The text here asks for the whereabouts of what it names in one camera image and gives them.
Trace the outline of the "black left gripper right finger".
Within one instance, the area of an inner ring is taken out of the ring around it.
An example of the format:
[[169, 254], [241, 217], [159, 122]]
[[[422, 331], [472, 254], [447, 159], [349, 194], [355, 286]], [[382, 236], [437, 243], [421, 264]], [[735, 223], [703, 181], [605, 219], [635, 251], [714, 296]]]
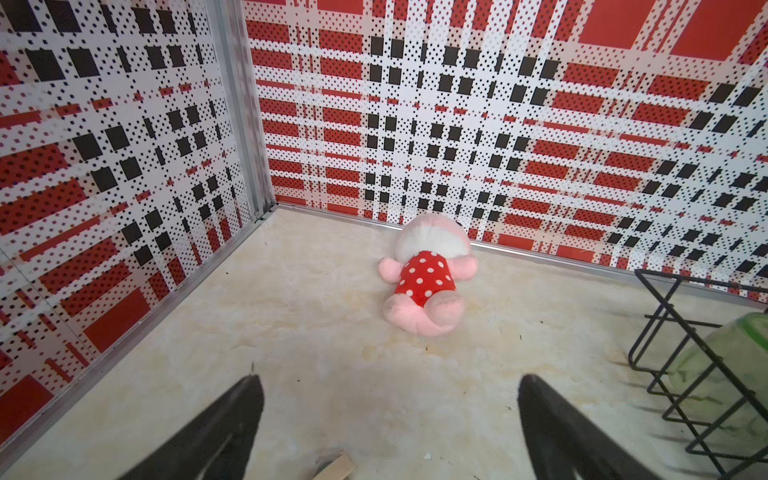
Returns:
[[522, 377], [518, 408], [538, 479], [655, 479], [542, 378]]

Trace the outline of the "bright green plastic cup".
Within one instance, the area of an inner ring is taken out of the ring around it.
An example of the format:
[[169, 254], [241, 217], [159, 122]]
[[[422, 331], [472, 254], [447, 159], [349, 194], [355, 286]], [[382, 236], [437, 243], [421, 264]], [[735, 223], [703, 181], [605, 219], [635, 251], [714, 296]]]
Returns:
[[[766, 405], [767, 315], [747, 313], [713, 331], [704, 341], [756, 400]], [[715, 421], [742, 397], [722, 369], [713, 366], [710, 357], [695, 343], [675, 358], [667, 380], [672, 393], [686, 395], [681, 405], [698, 421]], [[767, 441], [767, 421], [749, 402], [726, 418], [720, 429], [747, 444]]]

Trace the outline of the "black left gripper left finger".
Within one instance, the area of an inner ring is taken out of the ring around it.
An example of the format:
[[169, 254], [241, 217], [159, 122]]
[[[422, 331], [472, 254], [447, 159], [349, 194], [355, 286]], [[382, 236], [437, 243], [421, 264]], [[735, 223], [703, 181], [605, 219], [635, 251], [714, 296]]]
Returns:
[[264, 409], [257, 375], [218, 397], [124, 479], [242, 479]]

